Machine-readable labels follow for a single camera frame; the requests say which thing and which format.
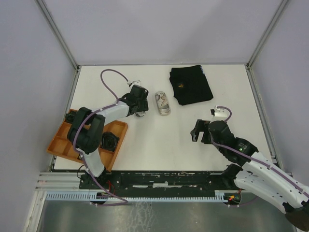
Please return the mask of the flag print glasses case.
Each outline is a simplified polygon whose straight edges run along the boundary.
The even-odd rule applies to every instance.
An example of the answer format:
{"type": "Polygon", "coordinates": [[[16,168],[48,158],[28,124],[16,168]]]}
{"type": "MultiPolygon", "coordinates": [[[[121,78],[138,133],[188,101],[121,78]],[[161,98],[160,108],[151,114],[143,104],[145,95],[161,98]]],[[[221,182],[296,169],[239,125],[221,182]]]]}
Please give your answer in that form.
{"type": "Polygon", "coordinates": [[[136,116],[136,117],[144,117],[145,114],[146,114],[146,112],[137,112],[137,113],[135,114],[135,116],[136,116]]]}

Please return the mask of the map print glasses case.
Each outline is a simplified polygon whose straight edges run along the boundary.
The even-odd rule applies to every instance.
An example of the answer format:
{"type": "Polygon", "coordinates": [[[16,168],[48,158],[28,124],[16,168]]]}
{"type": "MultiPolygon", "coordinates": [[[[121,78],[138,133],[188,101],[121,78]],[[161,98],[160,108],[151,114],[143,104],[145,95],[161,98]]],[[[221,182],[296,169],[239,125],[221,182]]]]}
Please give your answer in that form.
{"type": "Polygon", "coordinates": [[[167,116],[170,114],[171,109],[167,95],[163,91],[158,91],[155,93],[155,100],[161,116],[167,116]]]}

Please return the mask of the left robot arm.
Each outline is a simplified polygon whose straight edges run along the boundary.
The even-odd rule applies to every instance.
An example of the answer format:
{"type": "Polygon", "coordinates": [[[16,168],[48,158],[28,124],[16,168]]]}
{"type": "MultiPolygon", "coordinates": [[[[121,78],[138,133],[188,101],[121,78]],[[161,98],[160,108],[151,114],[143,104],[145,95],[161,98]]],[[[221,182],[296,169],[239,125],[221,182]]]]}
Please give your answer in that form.
{"type": "Polygon", "coordinates": [[[117,98],[111,105],[97,110],[82,107],[77,111],[67,139],[81,156],[91,175],[90,183],[95,188],[103,188],[107,183],[107,177],[103,174],[105,167],[98,150],[104,126],[115,120],[148,111],[148,93],[144,87],[132,85],[129,93],[117,98]]]}

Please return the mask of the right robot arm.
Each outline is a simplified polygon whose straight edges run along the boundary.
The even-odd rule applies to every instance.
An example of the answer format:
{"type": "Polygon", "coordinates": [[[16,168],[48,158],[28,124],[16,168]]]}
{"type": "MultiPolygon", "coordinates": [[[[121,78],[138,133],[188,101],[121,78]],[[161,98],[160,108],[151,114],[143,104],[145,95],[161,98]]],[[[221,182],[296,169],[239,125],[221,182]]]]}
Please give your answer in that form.
{"type": "Polygon", "coordinates": [[[234,136],[223,120],[197,120],[190,132],[193,142],[200,133],[202,143],[213,145],[231,162],[221,178],[225,188],[247,190],[279,209],[298,229],[309,230],[308,186],[276,166],[252,143],[234,136]]]}

